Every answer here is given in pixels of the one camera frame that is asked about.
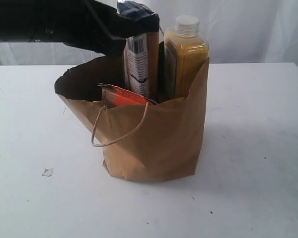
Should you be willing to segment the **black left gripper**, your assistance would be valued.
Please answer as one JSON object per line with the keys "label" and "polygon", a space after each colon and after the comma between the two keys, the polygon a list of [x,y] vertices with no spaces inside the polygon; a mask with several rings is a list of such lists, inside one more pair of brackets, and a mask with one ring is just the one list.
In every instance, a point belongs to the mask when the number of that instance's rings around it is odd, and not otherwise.
{"label": "black left gripper", "polygon": [[96,0],[33,0],[29,42],[64,43],[107,56],[122,55],[126,39],[159,31],[155,12],[117,10]]}

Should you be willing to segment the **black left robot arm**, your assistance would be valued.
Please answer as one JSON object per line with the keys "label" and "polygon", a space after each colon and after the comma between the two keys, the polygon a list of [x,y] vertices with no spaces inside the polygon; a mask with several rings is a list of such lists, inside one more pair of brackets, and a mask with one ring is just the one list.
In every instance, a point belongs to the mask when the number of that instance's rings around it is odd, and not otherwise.
{"label": "black left robot arm", "polygon": [[107,56],[122,54],[126,39],[159,31],[147,6],[122,1],[0,0],[0,43],[64,43]]}

